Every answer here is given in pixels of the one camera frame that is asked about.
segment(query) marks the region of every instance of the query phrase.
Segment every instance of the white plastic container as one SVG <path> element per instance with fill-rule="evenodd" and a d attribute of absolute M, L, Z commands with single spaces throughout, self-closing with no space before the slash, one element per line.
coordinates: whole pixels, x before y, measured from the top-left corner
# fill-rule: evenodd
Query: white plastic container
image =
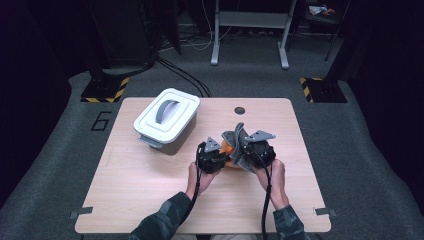
<path fill-rule="evenodd" d="M 196 126 L 197 96 L 168 88 L 134 121 L 140 140 L 167 154 L 175 155 Z"/>

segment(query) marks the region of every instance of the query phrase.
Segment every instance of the person's hand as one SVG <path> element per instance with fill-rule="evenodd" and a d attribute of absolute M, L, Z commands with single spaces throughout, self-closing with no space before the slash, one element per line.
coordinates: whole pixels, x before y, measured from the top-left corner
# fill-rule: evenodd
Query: person's hand
<path fill-rule="evenodd" d="M 200 196 L 200 194 L 202 194 L 209 187 L 212 180 L 219 173 L 220 173 L 220 170 L 212 174 L 208 174 L 205 172 L 202 173 L 202 177 L 200 178 L 200 187 L 199 187 L 198 196 Z M 188 182 L 187 182 L 187 190 L 186 190 L 186 194 L 190 199 L 193 199 L 194 190 L 196 188 L 196 182 L 197 182 L 197 166 L 196 166 L 196 163 L 192 162 L 190 166 L 188 167 Z"/>
<path fill-rule="evenodd" d="M 265 169 L 255 168 L 253 170 L 261 183 L 261 186 L 266 190 L 268 186 L 268 177 Z M 284 190 L 285 185 L 285 172 L 284 163 L 280 160 L 275 159 L 272 164 L 268 167 L 268 172 L 271 175 L 271 202 L 275 209 L 281 209 L 289 205 L 289 198 Z"/>

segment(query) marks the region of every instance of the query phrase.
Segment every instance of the gray carpet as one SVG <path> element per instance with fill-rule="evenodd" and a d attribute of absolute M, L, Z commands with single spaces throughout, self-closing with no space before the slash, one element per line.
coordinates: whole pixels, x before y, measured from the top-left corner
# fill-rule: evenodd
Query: gray carpet
<path fill-rule="evenodd" d="M 280 67 L 277 41 L 262 37 L 223 42 L 216 67 L 210 65 L 212 46 L 203 51 L 183 47 L 181 56 L 171 49 L 160 52 L 160 56 L 205 83 L 213 97 L 292 101 L 326 206 L 338 213 L 331 218 L 331 231 L 321 234 L 323 239 L 424 239 L 424 218 L 408 187 L 393 173 L 369 138 L 347 83 L 339 82 L 348 100 L 346 104 L 308 103 L 303 94 L 299 78 L 324 77 L 341 41 L 330 60 L 324 62 L 329 42 L 296 38 L 288 53 L 287 71 Z M 67 109 L 0 211 L 1 239 L 80 238 L 74 230 L 76 220 L 68 216 L 83 204 L 122 102 L 80 102 L 89 79 L 87 73 L 81 73 L 69 80 L 73 92 Z M 123 98 L 155 97 L 169 87 L 200 96 L 187 81 L 155 64 L 130 78 Z M 90 131 L 101 111 L 111 112 L 102 115 L 110 120 L 106 130 Z"/>

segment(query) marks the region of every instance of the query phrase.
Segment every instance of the camouflage sleeve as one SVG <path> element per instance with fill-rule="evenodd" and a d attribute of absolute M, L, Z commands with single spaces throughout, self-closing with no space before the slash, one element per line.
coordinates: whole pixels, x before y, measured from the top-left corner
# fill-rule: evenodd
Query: camouflage sleeve
<path fill-rule="evenodd" d="M 179 192 L 162 204 L 159 211 L 144 218 L 129 240 L 169 240 L 177 231 L 190 205 L 190 198 Z"/>
<path fill-rule="evenodd" d="M 291 205 L 275 211 L 274 221 L 279 240 L 309 240 L 302 221 Z"/>

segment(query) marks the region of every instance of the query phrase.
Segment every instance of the person's left hand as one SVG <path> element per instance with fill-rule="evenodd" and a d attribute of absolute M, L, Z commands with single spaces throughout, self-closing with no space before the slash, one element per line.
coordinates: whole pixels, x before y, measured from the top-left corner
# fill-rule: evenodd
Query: person's left hand
<path fill-rule="evenodd" d="M 202 177 L 200 178 L 200 187 L 199 187 L 198 196 L 200 196 L 200 194 L 202 194 L 209 187 L 212 180 L 215 178 L 216 175 L 220 173 L 220 171 L 221 170 L 216 171 L 212 174 L 208 174 L 205 172 L 202 173 Z M 196 188 L 196 182 L 197 182 L 197 166 L 196 166 L 196 163 L 192 162 L 190 166 L 188 167 L 188 182 L 187 182 L 187 190 L 186 190 L 186 194 L 190 199 L 193 199 L 194 190 Z"/>

